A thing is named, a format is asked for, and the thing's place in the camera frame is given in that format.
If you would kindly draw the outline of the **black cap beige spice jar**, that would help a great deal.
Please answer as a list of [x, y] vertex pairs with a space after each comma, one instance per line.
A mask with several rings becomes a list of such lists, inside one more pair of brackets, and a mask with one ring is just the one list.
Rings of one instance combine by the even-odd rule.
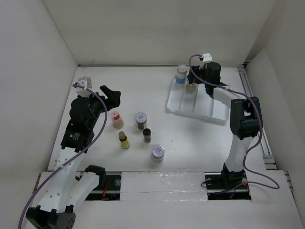
[[190, 93], [194, 93], [197, 90], [198, 84], [188, 82], [186, 84], [186, 90]]

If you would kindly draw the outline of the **tall blue label spice bottle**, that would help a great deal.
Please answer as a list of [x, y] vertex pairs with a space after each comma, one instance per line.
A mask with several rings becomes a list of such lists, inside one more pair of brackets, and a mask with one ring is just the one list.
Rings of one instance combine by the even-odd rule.
[[175, 75], [175, 85], [177, 87], [183, 87], [186, 80], [186, 74], [187, 74], [187, 66], [186, 65], [179, 65], [177, 67], [177, 72]]

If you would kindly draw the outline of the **white lid brown spice jar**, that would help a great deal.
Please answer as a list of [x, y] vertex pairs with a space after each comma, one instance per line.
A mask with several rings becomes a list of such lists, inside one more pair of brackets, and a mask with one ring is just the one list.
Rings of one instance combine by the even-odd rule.
[[145, 112], [136, 113], [135, 122], [138, 129], [144, 130], [147, 126], [147, 114]]

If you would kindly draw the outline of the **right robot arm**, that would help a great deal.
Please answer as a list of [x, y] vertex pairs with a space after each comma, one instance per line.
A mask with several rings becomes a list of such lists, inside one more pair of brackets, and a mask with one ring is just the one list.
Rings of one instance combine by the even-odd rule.
[[245, 178], [244, 159], [253, 139], [262, 127], [261, 110], [257, 97], [247, 98], [234, 92], [221, 82], [221, 66], [216, 62], [201, 66], [190, 66], [189, 83], [204, 84], [210, 98], [230, 109], [230, 129], [233, 134], [229, 156], [220, 175], [205, 178], [208, 189], [231, 189]]

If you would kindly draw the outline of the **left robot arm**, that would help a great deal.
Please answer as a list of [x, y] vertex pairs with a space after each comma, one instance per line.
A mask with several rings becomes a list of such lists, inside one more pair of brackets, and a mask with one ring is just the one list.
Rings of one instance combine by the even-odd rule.
[[60, 155], [53, 173], [42, 185], [48, 184], [37, 206], [27, 206], [23, 214], [37, 229], [71, 229], [80, 207], [94, 189], [106, 185], [105, 168], [89, 165], [76, 178], [77, 169], [89, 147], [100, 137], [93, 129], [100, 114], [107, 114], [121, 103], [121, 92], [100, 86], [103, 95], [86, 86], [74, 84], [78, 96], [71, 103], [70, 120], [61, 141]]

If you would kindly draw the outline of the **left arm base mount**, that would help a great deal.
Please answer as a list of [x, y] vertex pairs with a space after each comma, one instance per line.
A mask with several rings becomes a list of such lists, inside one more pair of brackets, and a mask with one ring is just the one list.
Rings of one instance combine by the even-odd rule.
[[107, 172], [103, 186], [96, 187], [86, 197], [86, 201], [117, 201], [120, 200], [122, 174]]

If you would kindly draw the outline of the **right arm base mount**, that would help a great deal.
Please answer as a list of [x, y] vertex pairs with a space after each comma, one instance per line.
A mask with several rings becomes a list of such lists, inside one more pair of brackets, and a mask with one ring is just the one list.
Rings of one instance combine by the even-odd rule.
[[246, 182], [246, 175], [224, 183], [220, 173], [205, 174], [205, 181], [201, 187], [207, 190], [208, 200], [251, 200], [250, 188]]

